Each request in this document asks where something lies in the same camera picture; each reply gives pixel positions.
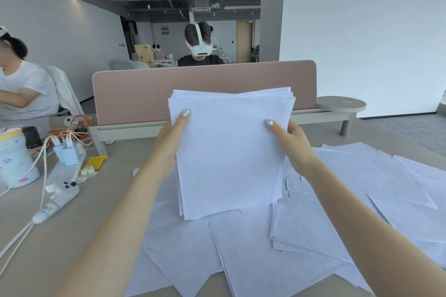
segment black shirt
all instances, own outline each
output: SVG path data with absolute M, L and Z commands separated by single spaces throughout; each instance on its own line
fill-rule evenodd
M 184 66 L 208 66 L 223 65 L 224 62 L 218 55 L 208 55 L 201 61 L 195 60 L 191 55 L 186 55 L 178 60 L 178 67 Z

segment paper stack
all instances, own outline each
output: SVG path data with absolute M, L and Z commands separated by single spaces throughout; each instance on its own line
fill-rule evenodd
M 281 198 L 285 156 L 264 121 L 286 127 L 295 99 L 289 87 L 241 94 L 174 90 L 172 122 L 191 110 L 177 153 L 185 220 Z
M 289 297 L 332 274 L 371 292 L 311 185 L 264 127 L 265 118 L 286 126 L 292 103 L 286 89 L 174 92 L 172 117 L 184 108 L 191 117 L 177 167 L 157 193 L 127 297 L 168 285 L 194 297 L 220 271 L 234 297 Z M 314 150 L 446 268 L 445 171 L 362 143 Z

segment cardboard box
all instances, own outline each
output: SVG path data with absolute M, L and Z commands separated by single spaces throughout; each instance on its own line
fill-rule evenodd
M 152 46 L 135 45 L 135 50 L 138 53 L 139 61 L 147 63 L 150 68 L 155 68 L 155 58 L 153 57 Z

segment hand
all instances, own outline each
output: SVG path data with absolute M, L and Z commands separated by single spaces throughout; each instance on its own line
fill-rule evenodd
M 318 160 L 304 131 L 295 122 L 288 122 L 285 131 L 274 120 L 265 120 L 265 125 L 282 143 L 283 152 L 288 156 L 294 170 L 305 176 L 308 168 Z
M 172 171 L 175 164 L 175 154 L 180 146 L 181 133 L 189 122 L 190 110 L 185 109 L 178 116 L 174 125 L 169 120 L 158 134 L 152 154 L 148 160 L 162 172 L 164 180 Z

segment white controller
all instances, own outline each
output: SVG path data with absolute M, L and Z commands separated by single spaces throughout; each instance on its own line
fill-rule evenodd
M 74 181 L 70 183 L 65 181 L 64 183 L 56 184 L 54 186 L 54 192 L 50 201 L 33 216 L 34 224 L 40 224 L 46 221 L 61 210 L 65 204 L 70 202 L 79 193 L 79 186 Z

